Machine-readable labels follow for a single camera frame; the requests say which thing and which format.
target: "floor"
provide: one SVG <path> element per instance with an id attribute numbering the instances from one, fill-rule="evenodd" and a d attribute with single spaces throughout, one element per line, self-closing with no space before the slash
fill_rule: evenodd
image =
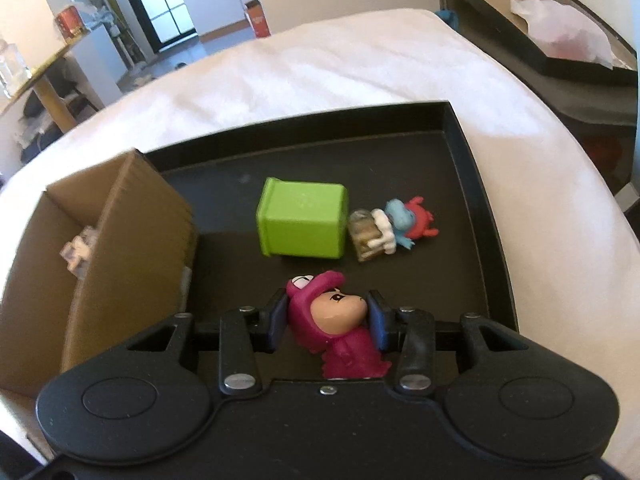
<path id="1" fill-rule="evenodd" d="M 201 42 L 197 36 L 189 38 L 158 53 L 158 57 L 152 64 L 139 72 L 129 73 L 124 76 L 118 86 L 124 93 L 131 92 L 142 84 L 175 70 L 179 63 L 191 64 L 204 57 L 254 39 L 255 35 L 251 27 L 206 42 Z"/>

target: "green box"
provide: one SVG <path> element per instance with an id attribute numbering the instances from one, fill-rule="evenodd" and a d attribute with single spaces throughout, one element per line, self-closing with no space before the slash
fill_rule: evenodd
<path id="1" fill-rule="evenodd" d="M 347 209 L 347 190 L 341 184 L 269 177 L 255 215 L 262 254 L 340 258 Z"/>

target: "plastic bag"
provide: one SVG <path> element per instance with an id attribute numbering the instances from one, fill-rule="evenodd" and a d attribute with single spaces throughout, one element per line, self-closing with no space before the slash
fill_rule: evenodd
<path id="1" fill-rule="evenodd" d="M 606 33 L 575 7 L 555 0 L 511 0 L 511 12 L 527 21 L 529 37 L 547 56 L 613 68 Z"/>

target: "white cloth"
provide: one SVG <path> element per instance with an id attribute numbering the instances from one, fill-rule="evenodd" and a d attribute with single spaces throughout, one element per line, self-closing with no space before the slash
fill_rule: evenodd
<path id="1" fill-rule="evenodd" d="M 621 418 L 606 458 L 640 478 L 640 247 L 558 118 L 424 10 L 312 23 L 156 80 L 78 126 L 0 194 L 0 283 L 40 191 L 132 146 L 332 108 L 449 100 L 500 232 L 523 335 L 604 377 Z"/>

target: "transparent jar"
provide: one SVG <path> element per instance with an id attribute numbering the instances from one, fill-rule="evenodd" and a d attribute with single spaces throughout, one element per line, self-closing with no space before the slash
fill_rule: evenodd
<path id="1" fill-rule="evenodd" d="M 13 43 L 0 40 L 0 83 L 9 99 L 31 78 L 31 71 Z"/>

